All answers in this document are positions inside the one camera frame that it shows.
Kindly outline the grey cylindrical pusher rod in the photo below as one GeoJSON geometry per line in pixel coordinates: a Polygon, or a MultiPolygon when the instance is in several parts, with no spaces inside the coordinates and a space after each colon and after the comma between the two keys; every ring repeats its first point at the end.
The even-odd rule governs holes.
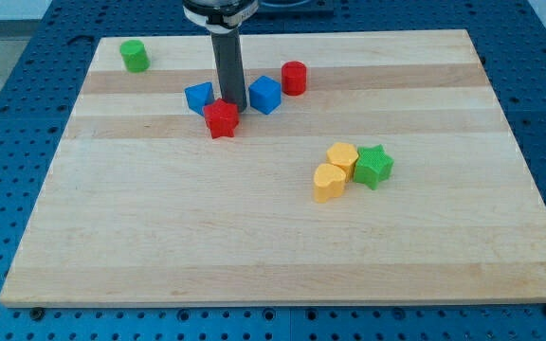
{"type": "Polygon", "coordinates": [[[210,34],[221,98],[242,113],[247,107],[246,83],[239,30],[210,34]]]}

